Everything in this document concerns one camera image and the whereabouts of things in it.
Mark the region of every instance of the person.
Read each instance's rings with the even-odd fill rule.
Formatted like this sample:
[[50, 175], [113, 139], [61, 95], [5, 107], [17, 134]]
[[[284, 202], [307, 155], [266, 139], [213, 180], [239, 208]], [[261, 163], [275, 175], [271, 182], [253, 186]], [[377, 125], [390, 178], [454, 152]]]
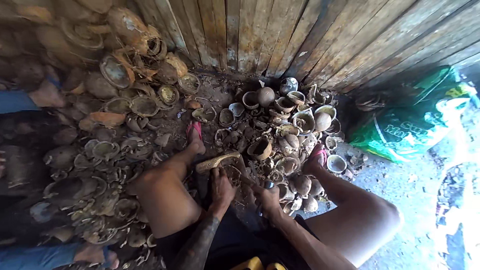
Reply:
[[0, 269], [51, 270], [79, 261], [100, 263], [110, 269], [118, 268], [120, 263], [117, 254], [106, 246], [90, 243], [0, 249]]
[[394, 236], [402, 223], [398, 209], [386, 200], [333, 176], [323, 164], [318, 144], [303, 173], [313, 175], [337, 207], [303, 220], [285, 214], [279, 189], [251, 188], [273, 228], [253, 233], [230, 207], [236, 188], [225, 170], [211, 171], [212, 203], [202, 209], [182, 180], [195, 157], [205, 153], [201, 126], [187, 128], [188, 146], [167, 161], [145, 171], [134, 183], [157, 251], [169, 270], [356, 269]]

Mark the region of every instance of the flip-flop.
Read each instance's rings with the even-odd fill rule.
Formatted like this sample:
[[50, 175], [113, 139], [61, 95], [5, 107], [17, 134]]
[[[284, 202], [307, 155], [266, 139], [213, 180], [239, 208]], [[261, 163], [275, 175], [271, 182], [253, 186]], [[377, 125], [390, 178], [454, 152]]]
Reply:
[[309, 160], [310, 160], [310, 158], [313, 159], [313, 158], [315, 158], [316, 156], [319, 156], [319, 155], [321, 155], [321, 154], [323, 154], [323, 155], [325, 156], [325, 158], [324, 158], [324, 163], [322, 164], [322, 166], [325, 166], [325, 165], [327, 164], [327, 158], [328, 158], [327, 151], [325, 150], [325, 148], [320, 149], [320, 150], [318, 150], [318, 151], [316, 151], [316, 152], [312, 152], [312, 153], [310, 154], [310, 156], [308, 157], [308, 159], [309, 159]]
[[198, 136], [200, 137], [200, 140], [203, 141], [203, 139], [202, 139], [202, 126], [200, 125], [200, 122], [192, 122], [191, 124], [189, 124], [187, 126], [187, 131], [186, 131], [187, 139], [189, 139], [189, 134], [190, 134], [190, 130], [192, 129], [192, 127], [197, 130]]

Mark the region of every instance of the hand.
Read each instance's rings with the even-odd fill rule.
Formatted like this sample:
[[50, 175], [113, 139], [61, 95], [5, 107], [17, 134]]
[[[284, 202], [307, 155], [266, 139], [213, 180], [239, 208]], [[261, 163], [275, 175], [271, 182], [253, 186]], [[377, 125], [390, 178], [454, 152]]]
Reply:
[[282, 208], [280, 207], [280, 189], [277, 185], [270, 189], [265, 189], [259, 185], [252, 185], [251, 186], [255, 197], [260, 200], [262, 204], [262, 212], [267, 218], [273, 217], [275, 214], [279, 212], [283, 212]]
[[233, 187], [223, 168], [212, 169], [212, 205], [210, 208], [223, 216], [232, 202], [237, 188]]

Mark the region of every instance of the plastic sack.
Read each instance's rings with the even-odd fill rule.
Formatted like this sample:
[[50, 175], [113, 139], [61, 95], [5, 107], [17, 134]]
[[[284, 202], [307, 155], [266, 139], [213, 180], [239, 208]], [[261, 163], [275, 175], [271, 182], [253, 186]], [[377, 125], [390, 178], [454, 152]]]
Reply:
[[401, 163], [421, 157], [437, 144], [453, 126], [477, 93], [460, 82], [451, 66], [441, 66], [423, 79], [409, 84], [408, 100], [373, 113], [350, 135], [350, 144], [370, 153]]

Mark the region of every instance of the knee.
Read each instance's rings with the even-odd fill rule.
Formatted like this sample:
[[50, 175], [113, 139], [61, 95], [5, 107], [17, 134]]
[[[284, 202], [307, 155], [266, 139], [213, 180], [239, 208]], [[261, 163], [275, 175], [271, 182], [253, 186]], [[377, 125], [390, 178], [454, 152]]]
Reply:
[[368, 211], [372, 214], [377, 224], [396, 232], [403, 224], [403, 214], [392, 203], [378, 196], [367, 199]]

